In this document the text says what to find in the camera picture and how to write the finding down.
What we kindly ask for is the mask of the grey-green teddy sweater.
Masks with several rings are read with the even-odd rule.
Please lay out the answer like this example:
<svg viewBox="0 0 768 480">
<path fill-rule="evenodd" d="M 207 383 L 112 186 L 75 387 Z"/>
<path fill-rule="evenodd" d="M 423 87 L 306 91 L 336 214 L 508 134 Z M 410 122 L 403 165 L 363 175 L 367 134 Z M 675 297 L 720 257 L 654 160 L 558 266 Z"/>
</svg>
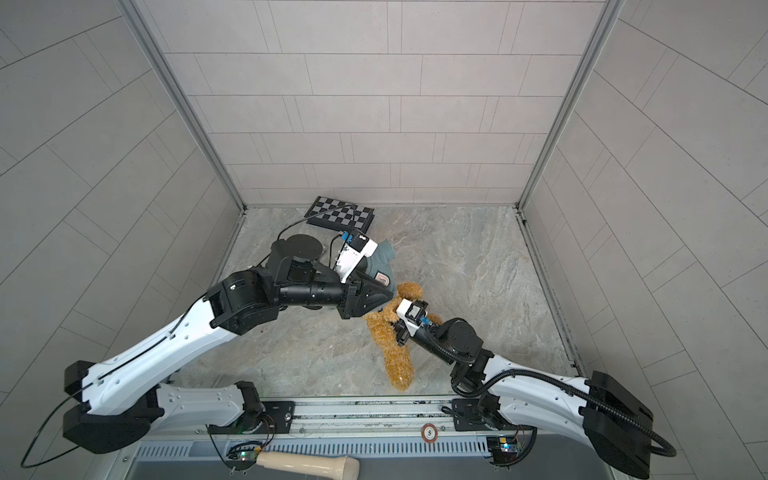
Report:
<svg viewBox="0 0 768 480">
<path fill-rule="evenodd" d="M 394 285 L 394 275 L 391 267 L 391 262 L 395 257 L 396 254 L 392 244 L 385 240 L 378 244 L 370 257 L 365 257 L 362 260 L 358 269 L 386 287 L 392 294 L 395 294 L 396 286 Z"/>
</svg>

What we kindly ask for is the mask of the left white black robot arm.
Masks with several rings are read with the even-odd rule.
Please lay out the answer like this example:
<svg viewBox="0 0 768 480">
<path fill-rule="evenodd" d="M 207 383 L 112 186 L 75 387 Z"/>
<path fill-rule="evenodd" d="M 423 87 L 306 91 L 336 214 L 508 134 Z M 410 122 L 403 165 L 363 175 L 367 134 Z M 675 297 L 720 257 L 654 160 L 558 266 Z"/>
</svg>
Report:
<svg viewBox="0 0 768 480">
<path fill-rule="evenodd" d="M 148 338 L 101 363 L 70 365 L 65 390 L 77 403 L 63 416 L 64 438 L 104 454 L 164 429 L 272 429 L 251 382 L 200 389 L 165 381 L 205 352 L 276 320 L 289 306 L 333 306 L 350 319 L 392 300 L 385 275 L 391 255 L 359 232 L 343 234 L 342 241 L 335 264 L 327 266 L 316 238 L 297 234 L 277 240 L 265 266 L 230 274 Z"/>
</svg>

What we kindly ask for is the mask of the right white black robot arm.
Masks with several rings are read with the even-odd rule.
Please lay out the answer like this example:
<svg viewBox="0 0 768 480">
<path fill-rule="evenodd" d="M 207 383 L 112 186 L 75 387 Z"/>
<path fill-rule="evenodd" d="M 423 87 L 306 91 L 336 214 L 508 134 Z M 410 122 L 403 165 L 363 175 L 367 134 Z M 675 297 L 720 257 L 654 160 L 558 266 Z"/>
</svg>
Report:
<svg viewBox="0 0 768 480">
<path fill-rule="evenodd" d="M 487 350 L 462 318 L 439 324 L 422 301 L 396 309 L 395 338 L 412 341 L 451 366 L 451 388 L 471 409 L 466 419 L 491 430 L 526 427 L 590 446 L 609 466 L 629 476 L 650 476 L 653 414 L 610 375 L 588 378 L 542 372 Z"/>
</svg>

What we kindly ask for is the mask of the folded black white chessboard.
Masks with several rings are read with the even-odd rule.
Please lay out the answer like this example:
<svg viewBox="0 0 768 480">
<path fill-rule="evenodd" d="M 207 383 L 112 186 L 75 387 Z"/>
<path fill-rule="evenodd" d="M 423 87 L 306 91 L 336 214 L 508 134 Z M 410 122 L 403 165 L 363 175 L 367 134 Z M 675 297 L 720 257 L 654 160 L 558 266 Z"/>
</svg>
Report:
<svg viewBox="0 0 768 480">
<path fill-rule="evenodd" d="M 375 218 L 374 212 L 370 207 L 318 196 L 304 217 L 310 225 L 320 228 L 339 232 L 359 230 L 366 233 Z"/>
</svg>

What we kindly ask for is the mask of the round red white sticker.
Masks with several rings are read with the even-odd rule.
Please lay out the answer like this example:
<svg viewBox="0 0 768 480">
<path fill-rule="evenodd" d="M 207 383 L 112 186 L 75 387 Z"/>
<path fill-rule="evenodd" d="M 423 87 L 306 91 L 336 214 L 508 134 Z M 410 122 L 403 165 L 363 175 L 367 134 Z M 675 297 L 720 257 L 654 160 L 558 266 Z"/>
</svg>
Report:
<svg viewBox="0 0 768 480">
<path fill-rule="evenodd" d="M 433 444 L 438 439 L 438 429 L 434 424 L 427 423 L 421 428 L 421 438 L 427 444 Z"/>
</svg>

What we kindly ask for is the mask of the right green circuit board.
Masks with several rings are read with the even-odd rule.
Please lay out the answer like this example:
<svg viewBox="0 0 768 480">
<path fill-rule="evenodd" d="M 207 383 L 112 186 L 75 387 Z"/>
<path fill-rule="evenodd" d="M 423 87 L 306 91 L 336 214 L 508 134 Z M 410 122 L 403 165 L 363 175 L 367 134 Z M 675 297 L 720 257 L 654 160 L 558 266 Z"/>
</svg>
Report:
<svg viewBox="0 0 768 480">
<path fill-rule="evenodd" d="M 519 443 L 515 437 L 487 437 L 486 445 L 490 463 L 495 466 L 510 466 L 519 456 Z"/>
</svg>

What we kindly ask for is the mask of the green circuit board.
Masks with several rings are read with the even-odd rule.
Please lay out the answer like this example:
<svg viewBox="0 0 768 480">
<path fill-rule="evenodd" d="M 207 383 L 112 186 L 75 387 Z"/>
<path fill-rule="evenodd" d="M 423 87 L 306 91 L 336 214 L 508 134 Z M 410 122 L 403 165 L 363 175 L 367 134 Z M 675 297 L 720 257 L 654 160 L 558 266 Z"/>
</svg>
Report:
<svg viewBox="0 0 768 480">
<path fill-rule="evenodd" d="M 249 441 L 232 446 L 225 460 L 235 471 L 246 471 L 256 464 L 264 445 L 258 441 Z"/>
<path fill-rule="evenodd" d="M 510 466 L 519 456 L 519 443 L 515 437 L 487 437 L 486 445 L 490 463 L 495 466 Z"/>
</svg>

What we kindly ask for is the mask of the left green circuit board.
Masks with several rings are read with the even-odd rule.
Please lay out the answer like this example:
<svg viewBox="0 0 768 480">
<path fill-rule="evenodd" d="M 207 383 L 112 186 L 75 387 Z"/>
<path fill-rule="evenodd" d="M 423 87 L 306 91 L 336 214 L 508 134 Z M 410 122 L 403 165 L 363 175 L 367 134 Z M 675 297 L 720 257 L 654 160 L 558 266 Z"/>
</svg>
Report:
<svg viewBox="0 0 768 480">
<path fill-rule="evenodd" d="M 246 471 L 256 464 L 264 445 L 258 441 L 249 441 L 232 446 L 225 460 L 235 471 Z"/>
</svg>

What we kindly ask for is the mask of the aluminium mounting rail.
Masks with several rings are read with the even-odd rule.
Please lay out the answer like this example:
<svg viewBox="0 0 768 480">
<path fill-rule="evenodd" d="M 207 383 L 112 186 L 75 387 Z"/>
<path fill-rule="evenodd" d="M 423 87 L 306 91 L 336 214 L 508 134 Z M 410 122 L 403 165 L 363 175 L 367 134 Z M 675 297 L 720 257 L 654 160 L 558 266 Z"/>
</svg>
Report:
<svg viewBox="0 0 768 480">
<path fill-rule="evenodd" d="M 246 404 L 267 401 L 294 401 L 296 407 L 287 434 L 320 436 L 333 431 L 383 435 L 401 431 L 414 434 L 426 423 L 454 429 L 453 418 L 442 411 L 451 400 L 445 396 L 425 397 L 324 397 L 267 399 L 253 388 L 230 386 L 219 389 L 179 388 L 163 385 L 150 395 L 161 415 L 149 423 L 152 434 L 191 432 L 208 425 L 225 426 L 236 420 Z M 585 445 L 592 437 L 587 430 L 587 402 L 554 388 L 534 394 L 501 386 L 479 398 L 513 424 L 536 427 Z"/>
</svg>

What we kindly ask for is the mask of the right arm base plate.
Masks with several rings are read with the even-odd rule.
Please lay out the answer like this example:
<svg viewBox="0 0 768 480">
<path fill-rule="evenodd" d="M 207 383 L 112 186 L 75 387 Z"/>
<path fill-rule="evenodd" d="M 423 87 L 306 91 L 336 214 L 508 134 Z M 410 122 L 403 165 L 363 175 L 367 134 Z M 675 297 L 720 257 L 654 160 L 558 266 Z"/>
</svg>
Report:
<svg viewBox="0 0 768 480">
<path fill-rule="evenodd" d="M 485 401 L 479 399 L 454 398 L 449 407 L 442 411 L 453 418 L 454 429 L 457 432 L 480 431 L 531 431 L 535 427 L 518 425 L 505 420 L 497 410 L 487 407 Z"/>
</svg>

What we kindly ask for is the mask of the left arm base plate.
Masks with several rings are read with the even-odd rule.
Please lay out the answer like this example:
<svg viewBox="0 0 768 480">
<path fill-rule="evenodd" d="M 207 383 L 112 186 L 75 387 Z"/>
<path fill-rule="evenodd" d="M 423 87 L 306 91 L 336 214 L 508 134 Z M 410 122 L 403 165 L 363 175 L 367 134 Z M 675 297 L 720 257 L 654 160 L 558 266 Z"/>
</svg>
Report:
<svg viewBox="0 0 768 480">
<path fill-rule="evenodd" d="M 267 401 L 244 406 L 244 412 L 225 426 L 208 425 L 214 435 L 287 434 L 296 407 L 294 401 Z"/>
</svg>

